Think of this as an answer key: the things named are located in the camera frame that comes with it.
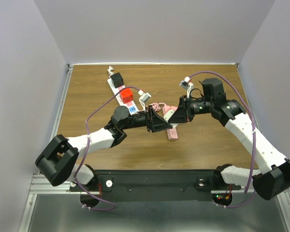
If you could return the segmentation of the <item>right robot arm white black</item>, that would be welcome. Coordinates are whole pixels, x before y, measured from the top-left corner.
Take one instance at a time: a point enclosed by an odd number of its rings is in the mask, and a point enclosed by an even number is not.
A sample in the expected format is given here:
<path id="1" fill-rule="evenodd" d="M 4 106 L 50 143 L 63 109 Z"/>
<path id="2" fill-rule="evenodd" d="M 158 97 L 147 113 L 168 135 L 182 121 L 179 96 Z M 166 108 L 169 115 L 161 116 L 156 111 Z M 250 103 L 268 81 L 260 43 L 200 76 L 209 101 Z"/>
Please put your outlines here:
<path id="1" fill-rule="evenodd" d="M 243 169 L 231 164 L 219 166 L 212 177 L 217 188 L 234 184 L 254 189 L 265 200 L 270 200 L 290 188 L 290 159 L 279 152 L 256 128 L 247 110 L 237 101 L 226 98 L 223 83 L 218 78 L 201 82 L 203 94 L 191 96 L 193 83 L 185 77 L 180 86 L 187 94 L 180 97 L 176 111 L 167 119 L 170 124 L 191 122 L 195 115 L 211 114 L 231 132 L 251 154 L 251 164 L 257 170 Z"/>

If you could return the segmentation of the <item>white plug adapter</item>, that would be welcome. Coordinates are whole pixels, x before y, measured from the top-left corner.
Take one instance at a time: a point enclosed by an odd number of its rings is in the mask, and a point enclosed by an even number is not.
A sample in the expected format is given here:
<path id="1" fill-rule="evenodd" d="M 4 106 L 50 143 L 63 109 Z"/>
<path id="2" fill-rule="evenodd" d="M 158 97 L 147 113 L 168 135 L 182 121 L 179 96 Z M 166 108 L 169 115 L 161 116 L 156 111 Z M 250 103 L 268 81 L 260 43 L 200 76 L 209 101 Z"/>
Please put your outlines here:
<path id="1" fill-rule="evenodd" d="M 172 128 L 176 128 L 180 121 L 177 119 L 175 111 L 168 111 L 164 115 L 164 120 L 167 121 L 168 124 L 172 126 Z"/>

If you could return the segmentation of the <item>red cube socket plug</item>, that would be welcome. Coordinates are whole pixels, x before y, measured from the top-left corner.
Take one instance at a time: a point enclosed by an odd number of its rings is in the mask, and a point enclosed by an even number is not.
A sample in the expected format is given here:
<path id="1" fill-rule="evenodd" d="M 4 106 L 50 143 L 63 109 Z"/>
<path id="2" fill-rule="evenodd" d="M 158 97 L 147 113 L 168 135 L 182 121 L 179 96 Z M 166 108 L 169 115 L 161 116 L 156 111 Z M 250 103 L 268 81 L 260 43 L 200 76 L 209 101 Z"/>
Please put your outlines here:
<path id="1" fill-rule="evenodd" d="M 124 104 L 133 101 L 133 92 L 130 88 L 125 88 L 120 92 L 120 99 Z"/>

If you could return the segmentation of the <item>white multicolour power strip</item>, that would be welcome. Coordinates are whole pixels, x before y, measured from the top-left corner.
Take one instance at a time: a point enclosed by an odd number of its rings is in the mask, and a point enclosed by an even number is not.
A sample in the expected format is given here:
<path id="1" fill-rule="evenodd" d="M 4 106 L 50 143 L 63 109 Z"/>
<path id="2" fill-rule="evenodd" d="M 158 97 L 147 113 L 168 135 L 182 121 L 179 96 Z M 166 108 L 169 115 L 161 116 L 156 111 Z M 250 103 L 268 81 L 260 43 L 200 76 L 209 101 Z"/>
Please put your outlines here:
<path id="1" fill-rule="evenodd" d="M 138 111 L 134 100 L 136 99 L 133 95 L 131 88 L 126 88 L 122 83 L 114 85 L 111 78 L 107 80 L 113 94 L 119 93 L 115 98 L 120 106 L 126 106 L 130 114 L 135 114 Z"/>

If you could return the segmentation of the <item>pink power strip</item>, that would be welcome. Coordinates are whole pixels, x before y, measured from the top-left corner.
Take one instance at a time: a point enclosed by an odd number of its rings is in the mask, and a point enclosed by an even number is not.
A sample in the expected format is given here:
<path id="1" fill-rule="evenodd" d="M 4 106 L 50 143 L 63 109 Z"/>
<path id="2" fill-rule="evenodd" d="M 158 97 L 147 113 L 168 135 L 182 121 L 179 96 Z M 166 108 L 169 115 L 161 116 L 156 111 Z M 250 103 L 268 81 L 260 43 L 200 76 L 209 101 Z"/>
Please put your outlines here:
<path id="1" fill-rule="evenodd" d="M 162 108 L 163 115 L 165 116 L 171 110 L 176 111 L 176 109 L 177 109 L 177 107 L 175 107 L 175 106 L 164 105 Z M 167 136 L 168 136 L 169 140 L 178 139 L 178 134 L 177 134 L 176 128 L 168 129 L 166 132 L 167 132 Z"/>

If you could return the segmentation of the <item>black cube socket plug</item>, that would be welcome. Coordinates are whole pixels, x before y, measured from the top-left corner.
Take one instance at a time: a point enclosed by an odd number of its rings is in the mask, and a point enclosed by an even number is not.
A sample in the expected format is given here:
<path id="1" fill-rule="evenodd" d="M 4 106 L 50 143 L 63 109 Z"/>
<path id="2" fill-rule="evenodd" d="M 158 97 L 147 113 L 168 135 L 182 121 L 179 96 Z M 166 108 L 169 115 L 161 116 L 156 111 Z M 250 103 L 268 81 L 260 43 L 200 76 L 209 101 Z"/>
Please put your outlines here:
<path id="1" fill-rule="evenodd" d="M 112 74 L 110 78 L 115 88 L 119 88 L 124 85 L 123 77 L 119 72 Z"/>

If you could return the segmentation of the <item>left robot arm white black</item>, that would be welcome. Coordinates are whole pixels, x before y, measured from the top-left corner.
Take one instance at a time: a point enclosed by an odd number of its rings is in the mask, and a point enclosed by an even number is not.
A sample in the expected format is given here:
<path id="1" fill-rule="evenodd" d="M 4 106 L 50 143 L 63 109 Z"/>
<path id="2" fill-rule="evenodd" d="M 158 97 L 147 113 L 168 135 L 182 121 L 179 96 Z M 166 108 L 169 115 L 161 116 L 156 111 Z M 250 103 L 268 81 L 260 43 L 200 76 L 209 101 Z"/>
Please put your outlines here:
<path id="1" fill-rule="evenodd" d="M 77 159 L 119 145 L 127 137 L 125 129 L 140 127 L 146 127 L 149 132 L 160 132 L 171 129 L 172 125 L 151 106 L 135 114 L 130 114 L 126 106 L 118 106 L 108 124 L 95 132 L 70 138 L 61 134 L 55 136 L 38 156 L 35 165 L 54 187 L 70 181 L 81 183 L 86 190 L 94 190 L 97 177 L 89 166 L 78 165 Z"/>

